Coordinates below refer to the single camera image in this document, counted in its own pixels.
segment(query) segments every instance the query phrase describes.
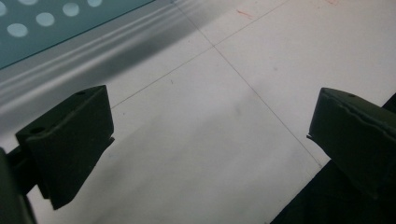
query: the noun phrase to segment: tile grout line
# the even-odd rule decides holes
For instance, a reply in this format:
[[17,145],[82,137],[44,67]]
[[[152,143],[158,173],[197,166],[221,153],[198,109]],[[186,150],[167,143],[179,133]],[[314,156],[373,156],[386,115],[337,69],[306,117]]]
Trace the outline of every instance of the tile grout line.
[[181,8],[177,5],[177,3],[174,2],[173,4],[175,4],[175,6],[181,12],[181,14],[183,14],[183,16],[187,18],[187,20],[195,27],[195,29],[207,40],[207,42],[209,42],[212,48],[214,48],[215,45],[209,40],[209,38],[207,38],[207,36],[201,31],[201,29],[190,19],[190,17],[187,16],[183,10],[181,10]]
[[273,11],[277,10],[278,8],[286,5],[288,2],[290,2],[291,0],[286,0],[285,2],[283,2],[282,4],[280,4],[277,7],[274,7],[273,9],[269,10],[268,12],[264,13],[263,15],[261,15],[259,18],[257,18],[256,20],[254,20],[253,22],[247,24],[246,26],[240,28],[239,30],[235,31],[234,33],[232,33],[231,35],[225,37],[224,39],[222,39],[219,43],[217,43],[216,45],[221,44],[222,42],[224,42],[225,40],[229,39],[230,37],[236,35],[237,33],[239,33],[242,30],[245,30],[247,27],[249,27],[251,24],[255,23],[256,21],[260,20],[261,18],[267,16],[268,14],[272,13]]
[[271,113],[274,114],[274,116],[282,123],[282,125],[288,130],[288,132],[300,143],[300,145],[305,149],[306,152],[308,152],[308,154],[314,159],[314,161],[318,164],[318,166],[320,168],[322,168],[323,166],[320,164],[320,162],[311,154],[311,152],[304,146],[304,144],[300,141],[300,139],[298,139],[296,137],[296,135],[294,135],[294,133],[289,129],[289,127],[283,122],[283,120],[275,113],[275,111],[267,104],[265,103],[265,101],[262,99],[262,97],[256,92],[256,90],[253,89],[253,87],[247,82],[246,79],[244,79],[242,77],[242,75],[235,69],[235,67],[230,63],[230,61],[228,61],[224,55],[216,48],[214,47],[215,50],[219,53],[219,55],[221,55],[221,57],[227,62],[228,65],[231,66],[231,68],[238,74],[238,76],[240,76],[245,83],[254,91],[254,93],[260,98],[260,100],[268,107],[268,109],[271,111]]
[[[287,4],[289,1],[291,1],[291,0],[285,1],[284,3],[280,4],[279,6],[273,8],[272,10],[270,10],[270,11],[268,11],[267,13],[263,14],[262,16],[260,16],[260,17],[259,17],[257,20],[255,20],[255,21],[258,21],[259,19],[263,18],[264,16],[268,15],[269,13],[271,13],[271,12],[273,12],[274,10],[278,9],[279,7],[284,6],[284,5]],[[322,168],[323,166],[320,164],[320,162],[311,154],[311,152],[309,152],[309,150],[308,150],[308,149],[304,146],[304,144],[294,135],[294,133],[291,132],[291,130],[289,129],[289,127],[286,126],[286,124],[282,121],[282,119],[280,119],[280,117],[274,112],[274,110],[273,110],[267,103],[264,102],[264,100],[260,97],[260,95],[259,95],[259,94],[250,86],[250,84],[242,77],[242,75],[235,69],[235,67],[230,63],[230,61],[228,61],[228,60],[224,57],[224,55],[218,50],[218,48],[216,48],[216,45],[222,43],[224,40],[230,38],[231,36],[237,34],[237,33],[240,32],[240,31],[244,30],[245,28],[247,28],[250,24],[252,24],[252,23],[255,22],[255,21],[253,21],[253,22],[251,22],[250,24],[248,24],[248,25],[242,27],[241,29],[239,29],[239,30],[236,31],[235,33],[233,33],[233,34],[227,36],[226,38],[224,38],[223,40],[221,40],[218,44],[214,45],[214,44],[207,38],[207,36],[197,27],[197,25],[190,19],[190,17],[188,17],[188,16],[183,12],[183,10],[181,10],[181,8],[180,8],[176,3],[173,3],[173,4],[175,4],[175,6],[178,8],[178,10],[180,10],[181,13],[187,18],[187,20],[189,20],[189,22],[192,23],[192,25],[195,27],[195,29],[197,29],[197,30],[201,33],[201,35],[203,35],[203,36],[205,37],[205,39],[212,45],[212,48],[215,49],[219,55],[221,55],[221,57],[227,62],[228,65],[231,66],[231,68],[238,74],[238,76],[240,76],[240,77],[245,81],[245,83],[254,91],[254,93],[255,93],[255,94],[260,98],[260,100],[270,109],[270,111],[275,115],[275,117],[276,117],[276,118],[282,123],[282,125],[288,130],[288,132],[300,143],[300,145],[305,149],[306,152],[308,152],[308,154],[312,157],[312,159],[314,159],[314,161],[317,163],[317,165],[318,165],[320,168]]]
[[179,65],[179,66],[176,67],[175,69],[172,69],[170,72],[166,73],[165,75],[163,75],[163,76],[161,76],[161,77],[155,79],[154,81],[152,81],[151,83],[149,83],[147,86],[145,86],[145,87],[142,88],[141,90],[135,92],[134,94],[128,96],[127,98],[125,98],[124,100],[120,101],[120,102],[117,103],[116,105],[113,105],[113,106],[111,107],[111,109],[114,109],[114,108],[117,107],[118,105],[122,104],[123,102],[125,102],[125,101],[127,101],[128,99],[130,99],[130,98],[134,97],[135,95],[137,95],[139,92],[145,90],[147,87],[151,86],[151,85],[154,84],[155,82],[157,82],[157,81],[163,79],[164,77],[168,76],[168,75],[171,74],[172,72],[176,71],[178,68],[180,68],[180,67],[183,66],[184,64],[191,62],[191,61],[194,60],[195,58],[199,57],[200,55],[206,53],[207,51],[209,51],[210,49],[213,49],[213,48],[215,47],[215,46],[209,41],[209,39],[201,32],[201,30],[198,29],[198,27],[190,20],[190,18],[180,9],[180,7],[179,7],[175,2],[173,2],[173,3],[171,3],[171,4],[173,4],[173,5],[181,12],[181,14],[183,14],[183,16],[187,18],[187,20],[192,24],[192,26],[193,26],[193,27],[194,27],[194,28],[195,28],[206,40],[207,40],[207,42],[211,45],[211,47],[208,48],[208,49],[206,49],[206,50],[204,50],[204,51],[202,51],[201,53],[195,55],[194,57],[192,57],[192,58],[189,59],[188,61],[184,62],[183,64]]
[[183,66],[184,64],[191,62],[192,60],[194,60],[195,58],[197,58],[197,57],[201,56],[202,54],[206,53],[206,52],[209,51],[210,49],[213,49],[213,47],[208,48],[208,49],[205,49],[204,51],[202,51],[201,53],[195,55],[194,57],[192,57],[192,58],[189,59],[188,61],[186,61],[186,62],[184,62],[183,64],[179,65],[178,67],[172,69],[170,72],[168,72],[168,73],[166,73],[165,75],[163,75],[163,76],[161,76],[161,77],[155,79],[154,81],[150,82],[150,83],[149,83],[147,86],[145,86],[144,88],[142,88],[142,89],[140,89],[139,91],[135,92],[134,94],[128,96],[127,98],[123,99],[123,100],[120,101],[119,103],[117,103],[117,104],[111,106],[111,109],[116,108],[118,105],[122,104],[123,102],[125,102],[125,101],[127,101],[128,99],[132,98],[133,96],[137,95],[139,92],[145,90],[146,88],[148,88],[149,86],[151,86],[151,85],[154,84],[155,82],[157,82],[157,81],[163,79],[164,77],[167,77],[169,74],[173,73],[174,71],[176,71],[178,68],[180,68],[180,67]]

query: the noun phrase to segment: white floor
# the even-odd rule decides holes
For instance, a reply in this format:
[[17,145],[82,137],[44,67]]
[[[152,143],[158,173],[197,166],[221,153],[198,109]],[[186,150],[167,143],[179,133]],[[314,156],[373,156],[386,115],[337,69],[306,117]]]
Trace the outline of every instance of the white floor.
[[45,223],[270,223],[326,164],[321,87],[396,92],[392,0],[157,0],[0,70],[0,146],[106,84],[115,143]]

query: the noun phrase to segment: screw hole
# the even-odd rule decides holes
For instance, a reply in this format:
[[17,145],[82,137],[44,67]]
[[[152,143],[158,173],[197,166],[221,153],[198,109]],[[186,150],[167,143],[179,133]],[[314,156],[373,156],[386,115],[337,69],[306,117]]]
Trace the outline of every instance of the screw hole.
[[41,133],[45,130],[45,128],[43,127],[39,127],[39,128],[34,128],[30,131],[30,133]]

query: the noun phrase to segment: red mark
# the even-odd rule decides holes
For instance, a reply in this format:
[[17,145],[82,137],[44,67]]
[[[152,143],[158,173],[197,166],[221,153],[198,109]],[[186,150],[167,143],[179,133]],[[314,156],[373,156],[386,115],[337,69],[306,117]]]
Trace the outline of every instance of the red mark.
[[326,0],[326,1],[327,1],[328,3],[334,5],[334,6],[337,6],[337,4],[338,4],[338,0]]
[[240,10],[236,10],[236,12],[237,13],[239,13],[239,14],[242,14],[242,15],[244,15],[244,16],[247,16],[249,19],[251,19],[252,20],[252,18],[253,18],[253,16],[252,15],[250,15],[250,14],[247,14],[246,12],[243,12],[243,11],[240,11]]

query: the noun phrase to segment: glass panel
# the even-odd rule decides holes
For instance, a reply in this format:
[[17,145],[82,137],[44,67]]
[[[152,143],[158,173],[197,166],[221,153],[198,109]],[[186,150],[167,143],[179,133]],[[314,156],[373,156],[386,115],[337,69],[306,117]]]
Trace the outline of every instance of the glass panel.
[[0,0],[0,68],[152,0]]

